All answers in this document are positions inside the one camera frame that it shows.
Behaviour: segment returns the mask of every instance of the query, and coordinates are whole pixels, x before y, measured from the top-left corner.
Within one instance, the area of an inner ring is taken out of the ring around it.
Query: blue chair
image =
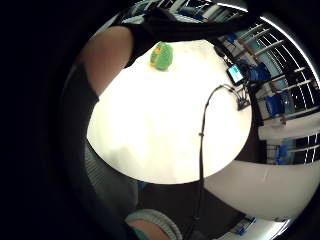
[[[202,21],[204,19],[204,17],[201,14],[196,14],[193,16],[194,19],[197,19],[199,21]]]
[[[271,74],[267,66],[261,62],[258,66],[253,66],[250,69],[250,80],[251,81],[268,81],[271,79]]]
[[[231,232],[243,236],[256,221],[257,219],[255,217],[245,217],[231,230]]]
[[[285,103],[280,93],[265,97],[266,107],[271,118],[285,113]]]
[[[192,17],[192,13],[190,13],[189,11],[187,10],[179,10],[178,11],[178,14],[182,15],[182,16],[186,16],[186,17]]]
[[[276,163],[278,165],[285,165],[287,161],[285,158],[288,156],[288,146],[280,145],[278,151],[276,152]]]
[[[234,41],[237,39],[237,35],[234,33],[226,35],[226,39],[229,43],[234,43]]]

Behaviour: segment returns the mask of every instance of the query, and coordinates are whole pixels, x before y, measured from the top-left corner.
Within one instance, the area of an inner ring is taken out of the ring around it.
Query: black cable
[[[199,133],[200,136],[200,150],[199,150],[199,182],[198,182],[198,189],[197,189],[197,194],[198,194],[198,199],[196,202],[196,207],[195,207],[195,211],[194,214],[192,216],[192,222],[190,224],[190,226],[188,227],[187,231],[184,234],[183,239],[184,240],[189,240],[196,225],[199,223],[200,221],[200,210],[201,210],[201,203],[202,203],[202,199],[203,199],[203,191],[204,191],[204,177],[203,177],[203,138],[204,138],[204,129],[205,129],[205,124],[206,124],[206,113],[207,113],[207,108],[209,106],[210,100],[213,96],[213,94],[218,91],[221,88],[225,88],[227,89],[229,92],[232,92],[233,94],[235,94],[237,96],[238,102],[239,102],[239,94],[237,93],[237,91],[227,85],[227,84],[223,84],[223,85],[219,85],[218,87],[216,87],[210,94],[205,107],[204,107],[204,111],[203,111],[203,117],[202,117],[202,126],[201,126],[201,132]]]
[[[241,95],[235,90],[234,87],[231,87],[228,84],[223,84],[222,86],[224,88],[228,89],[229,92],[232,92],[237,97],[238,111],[241,111],[250,105],[250,101],[248,100],[248,93],[246,91],[245,83],[244,83],[243,89],[240,91]]]

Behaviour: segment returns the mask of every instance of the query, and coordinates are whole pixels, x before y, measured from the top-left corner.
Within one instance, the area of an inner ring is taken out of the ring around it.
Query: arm
[[[125,27],[111,27],[90,39],[77,63],[84,64],[88,81],[100,96],[128,63],[133,49],[133,36]]]

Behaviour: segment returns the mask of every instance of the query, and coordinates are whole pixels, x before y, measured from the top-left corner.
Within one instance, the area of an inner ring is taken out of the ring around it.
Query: white table
[[[220,84],[231,84],[226,64],[207,41],[173,43],[166,72],[149,65],[151,51],[124,69],[96,105],[87,138],[110,166],[146,182],[198,180],[204,105]],[[251,107],[237,111],[227,90],[215,93],[207,110],[204,175],[228,165],[243,148]]]

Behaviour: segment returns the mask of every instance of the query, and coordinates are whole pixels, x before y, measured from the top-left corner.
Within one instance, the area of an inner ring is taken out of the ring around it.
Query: black shirt
[[[138,239],[134,231],[99,200],[85,170],[84,147],[87,128],[98,96],[92,90],[84,66],[78,65],[70,75],[60,101],[59,136],[61,169],[74,199],[81,202],[106,239]]]

